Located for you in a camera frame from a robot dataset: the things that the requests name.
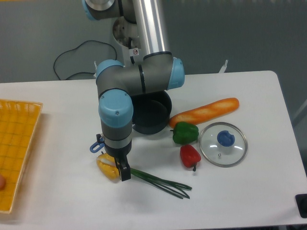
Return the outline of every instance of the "glass pot lid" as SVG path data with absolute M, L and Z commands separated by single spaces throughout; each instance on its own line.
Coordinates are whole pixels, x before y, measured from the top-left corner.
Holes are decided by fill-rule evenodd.
M 220 167 L 232 167 L 245 157 L 248 142 L 236 126 L 216 122 L 207 126 L 201 133 L 200 149 L 210 163 Z

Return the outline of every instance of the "yellow vegetable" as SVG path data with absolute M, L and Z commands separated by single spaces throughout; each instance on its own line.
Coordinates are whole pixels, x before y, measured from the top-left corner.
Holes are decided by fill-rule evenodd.
M 115 160 L 107 153 L 99 155 L 96 158 L 96 163 L 108 179 L 114 180 L 119 177 L 119 172 L 116 168 Z

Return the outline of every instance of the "blue handle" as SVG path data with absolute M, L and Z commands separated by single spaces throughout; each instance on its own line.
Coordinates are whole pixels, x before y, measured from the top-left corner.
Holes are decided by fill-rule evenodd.
M 230 147 L 235 142 L 235 136 L 224 130 L 217 135 L 217 141 L 225 147 Z
M 97 141 L 90 146 L 90 151 L 92 153 L 97 153 L 100 149 L 102 149 L 105 146 L 104 143 L 98 143 Z

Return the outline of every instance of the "gray wall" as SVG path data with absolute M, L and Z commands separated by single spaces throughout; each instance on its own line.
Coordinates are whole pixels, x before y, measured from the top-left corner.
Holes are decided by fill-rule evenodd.
M 86 40 L 110 42 L 112 24 L 88 20 L 80 0 L 0 2 L 0 82 L 57 80 L 56 57 Z M 57 71 L 62 78 L 94 72 L 94 60 L 114 58 L 112 52 L 85 45 L 59 59 Z
M 275 71 L 290 117 L 307 98 L 306 1 L 163 3 L 171 51 L 186 74 L 216 73 L 228 59 L 229 72 Z M 0 82 L 56 80 L 52 66 L 60 53 L 90 39 L 114 44 L 113 21 L 89 21 L 80 0 L 0 2 Z M 110 48 L 88 44 L 59 59 L 57 70 L 66 78 L 107 58 L 114 58 Z M 307 165 L 306 130 L 304 118 L 295 135 Z

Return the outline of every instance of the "red bell pepper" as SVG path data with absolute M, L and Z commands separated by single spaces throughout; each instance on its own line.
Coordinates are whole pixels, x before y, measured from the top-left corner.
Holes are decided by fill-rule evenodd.
M 187 168 L 193 167 L 193 171 L 196 171 L 197 162 L 201 161 L 201 156 L 191 145 L 184 145 L 180 148 L 180 157 L 182 163 Z

